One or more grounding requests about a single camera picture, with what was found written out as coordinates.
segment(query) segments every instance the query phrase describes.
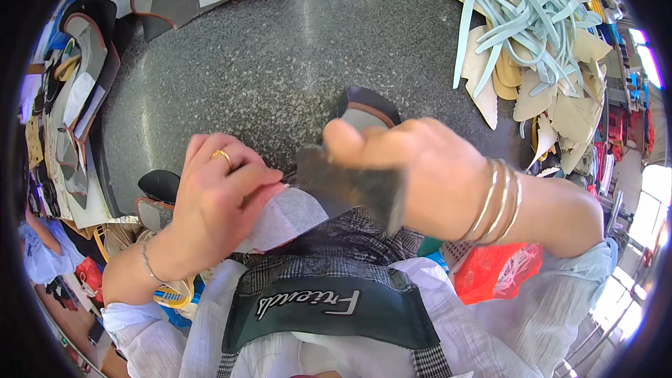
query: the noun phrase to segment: left hand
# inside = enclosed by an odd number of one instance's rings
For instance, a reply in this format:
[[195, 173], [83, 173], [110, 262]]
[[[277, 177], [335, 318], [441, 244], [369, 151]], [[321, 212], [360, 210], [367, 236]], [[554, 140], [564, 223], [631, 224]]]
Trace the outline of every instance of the left hand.
[[[223, 155], [231, 158], [231, 170]], [[213, 267], [249, 235], [264, 206], [284, 190], [282, 172], [223, 133], [195, 135], [185, 157], [173, 221], [147, 245], [157, 277], [179, 280]], [[175, 262], [161, 263], [168, 255]]]

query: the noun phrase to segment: person's arm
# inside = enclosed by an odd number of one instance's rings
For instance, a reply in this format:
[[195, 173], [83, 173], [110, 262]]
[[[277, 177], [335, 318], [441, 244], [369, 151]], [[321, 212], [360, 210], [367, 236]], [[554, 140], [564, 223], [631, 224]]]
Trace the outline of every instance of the person's arm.
[[[222, 149], [223, 155], [212, 157]], [[177, 192], [172, 222], [147, 243], [154, 275], [170, 282], [213, 267], [231, 254], [251, 231], [265, 204], [284, 186], [282, 172], [223, 133], [191, 139]], [[161, 285], [150, 276], [141, 244], [115, 256], [103, 273], [105, 306], [122, 302], [142, 305]]]
[[26, 207], [26, 222], [38, 234], [38, 237], [40, 237], [46, 248], [52, 250], [59, 256], [63, 255], [61, 243], [54, 238], [54, 235], [51, 233], [51, 231], [49, 231], [49, 228], [47, 228], [44, 223], [40, 222], [37, 218], [35, 218], [35, 216], [33, 216], [28, 207]]
[[[369, 129], [362, 135], [337, 119], [325, 127], [323, 137], [336, 163], [353, 168], [405, 169], [405, 225], [425, 235], [458, 240], [481, 213], [492, 183], [489, 164], [469, 142], [439, 121], [408, 120], [389, 131]], [[602, 210], [588, 192], [562, 179], [516, 175], [522, 188], [520, 210], [498, 244], [539, 243], [550, 254], [565, 258], [600, 243]], [[496, 217], [501, 188], [495, 189], [492, 198], [484, 225], [492, 224]], [[510, 219], [514, 207], [515, 203], [507, 206], [503, 219]], [[502, 222], [492, 236], [503, 232], [505, 224]]]

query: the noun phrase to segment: gray granite table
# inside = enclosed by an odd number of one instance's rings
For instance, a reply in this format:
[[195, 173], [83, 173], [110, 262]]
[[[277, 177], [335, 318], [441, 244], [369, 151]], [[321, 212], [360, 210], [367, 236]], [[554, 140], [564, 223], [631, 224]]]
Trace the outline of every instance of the gray granite table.
[[532, 155], [513, 104], [499, 101], [493, 131], [464, 80], [451, 87], [461, 12], [457, 0], [236, 0], [150, 43], [139, 28], [100, 113], [120, 210], [134, 212], [143, 174], [181, 172], [195, 133], [233, 134], [267, 164], [293, 169], [350, 85], [379, 91], [402, 118], [435, 117], [518, 166]]

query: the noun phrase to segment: gold ring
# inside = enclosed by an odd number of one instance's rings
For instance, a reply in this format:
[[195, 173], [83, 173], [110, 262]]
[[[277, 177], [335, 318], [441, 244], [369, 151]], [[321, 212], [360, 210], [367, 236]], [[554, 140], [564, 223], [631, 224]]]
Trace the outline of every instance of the gold ring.
[[229, 154], [224, 152], [222, 149], [217, 149], [212, 156], [210, 156], [210, 159], [216, 158], [217, 155], [223, 155], [226, 158], [226, 161], [229, 163], [229, 172], [233, 172], [233, 162], [231, 162], [231, 158], [229, 157]]

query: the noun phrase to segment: hand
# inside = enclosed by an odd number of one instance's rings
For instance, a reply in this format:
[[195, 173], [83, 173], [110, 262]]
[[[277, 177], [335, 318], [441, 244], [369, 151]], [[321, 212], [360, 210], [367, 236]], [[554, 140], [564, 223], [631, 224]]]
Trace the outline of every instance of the hand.
[[[231, 158], [233, 172], [218, 149]], [[158, 278], [183, 279], [213, 267], [252, 230], [268, 200], [284, 190], [282, 172], [223, 133], [195, 135], [185, 157], [173, 221], [147, 245]], [[159, 260], [171, 257], [174, 262]]]
[[491, 184], [487, 160], [434, 119], [407, 120], [362, 134], [336, 119], [324, 128], [329, 155], [351, 168], [408, 172], [404, 225], [444, 240], [462, 238], [480, 213]]

